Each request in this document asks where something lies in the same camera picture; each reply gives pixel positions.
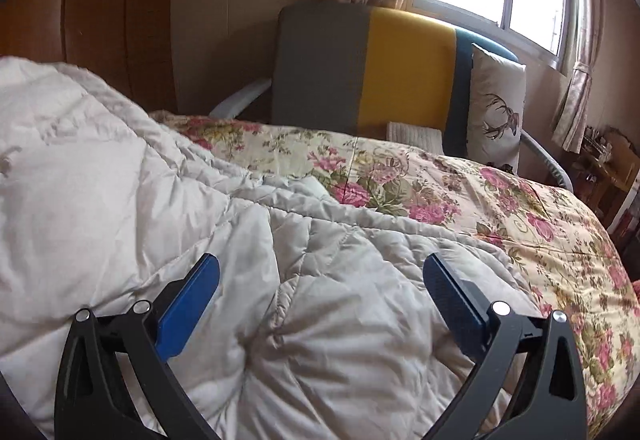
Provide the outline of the beige quilted down coat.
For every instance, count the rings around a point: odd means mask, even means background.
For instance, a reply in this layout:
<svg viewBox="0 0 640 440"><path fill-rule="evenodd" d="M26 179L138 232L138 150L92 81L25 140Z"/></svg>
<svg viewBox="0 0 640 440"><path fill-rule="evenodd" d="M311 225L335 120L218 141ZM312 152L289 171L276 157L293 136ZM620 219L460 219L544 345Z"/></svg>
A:
<svg viewBox="0 0 640 440"><path fill-rule="evenodd" d="M431 253L536 313L494 246L226 163L87 70L2 59L1 371L44 434L73 314L153 299L204 253L221 283L170 366L226 439L422 437L472 366Z"/></svg>

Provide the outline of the floral bed quilt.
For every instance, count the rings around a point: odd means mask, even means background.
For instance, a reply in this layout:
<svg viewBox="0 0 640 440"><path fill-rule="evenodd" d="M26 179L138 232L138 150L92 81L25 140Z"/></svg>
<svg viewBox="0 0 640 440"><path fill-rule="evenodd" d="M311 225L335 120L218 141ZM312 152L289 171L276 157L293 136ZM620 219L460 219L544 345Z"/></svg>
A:
<svg viewBox="0 0 640 440"><path fill-rule="evenodd" d="M167 111L155 119L230 163L314 177L342 204L500 248L538 308L570 318L584 364L590 434L638 437L639 286L597 217L566 189L367 137Z"/></svg>

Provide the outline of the wooden bedside shelf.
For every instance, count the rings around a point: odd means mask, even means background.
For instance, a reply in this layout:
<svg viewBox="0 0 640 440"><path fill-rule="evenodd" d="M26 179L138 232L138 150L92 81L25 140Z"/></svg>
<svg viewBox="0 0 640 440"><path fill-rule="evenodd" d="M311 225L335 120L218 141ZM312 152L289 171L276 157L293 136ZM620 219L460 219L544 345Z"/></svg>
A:
<svg viewBox="0 0 640 440"><path fill-rule="evenodd" d="M623 204L639 185L639 151L613 127L588 126L579 154L570 164L575 195L610 232L620 221Z"/></svg>

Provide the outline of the white folded towel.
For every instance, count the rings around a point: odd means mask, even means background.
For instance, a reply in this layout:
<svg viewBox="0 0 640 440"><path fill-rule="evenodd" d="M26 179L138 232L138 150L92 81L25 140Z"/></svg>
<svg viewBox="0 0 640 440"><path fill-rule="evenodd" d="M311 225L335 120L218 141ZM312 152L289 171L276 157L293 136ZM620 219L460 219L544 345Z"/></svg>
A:
<svg viewBox="0 0 640 440"><path fill-rule="evenodd" d="M386 126L386 140L413 146L422 149L423 152L442 155L442 131L429 128L407 125L407 123L388 122Z"/></svg>

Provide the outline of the white deer print pillow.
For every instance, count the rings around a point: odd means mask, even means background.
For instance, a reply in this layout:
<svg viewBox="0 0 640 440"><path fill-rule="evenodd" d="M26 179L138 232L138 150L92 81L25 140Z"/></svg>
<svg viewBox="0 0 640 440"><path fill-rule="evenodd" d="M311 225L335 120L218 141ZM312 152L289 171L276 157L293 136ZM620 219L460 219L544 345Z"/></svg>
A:
<svg viewBox="0 0 640 440"><path fill-rule="evenodd" d="M526 99L526 66L472 44L466 155L518 172Z"/></svg>

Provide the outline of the grey yellow blue headboard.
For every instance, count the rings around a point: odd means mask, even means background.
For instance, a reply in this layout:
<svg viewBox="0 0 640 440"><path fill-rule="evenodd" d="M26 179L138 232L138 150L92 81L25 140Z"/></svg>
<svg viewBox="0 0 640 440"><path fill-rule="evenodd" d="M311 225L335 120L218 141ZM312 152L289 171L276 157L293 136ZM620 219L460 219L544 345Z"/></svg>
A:
<svg viewBox="0 0 640 440"><path fill-rule="evenodd" d="M486 36L431 17L337 2L285 7L278 19L271 121L382 137L390 122L442 132L465 157L472 48L516 59Z"/></svg>

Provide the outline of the right patterned curtain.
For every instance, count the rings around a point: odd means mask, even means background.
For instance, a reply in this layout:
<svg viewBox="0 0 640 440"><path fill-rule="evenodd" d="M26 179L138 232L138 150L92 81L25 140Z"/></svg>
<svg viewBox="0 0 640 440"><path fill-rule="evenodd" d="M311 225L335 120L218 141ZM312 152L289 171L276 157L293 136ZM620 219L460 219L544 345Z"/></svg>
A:
<svg viewBox="0 0 640 440"><path fill-rule="evenodd" d="M575 0L574 62L552 126L552 141L564 152L578 154L582 147L602 30L603 0Z"/></svg>

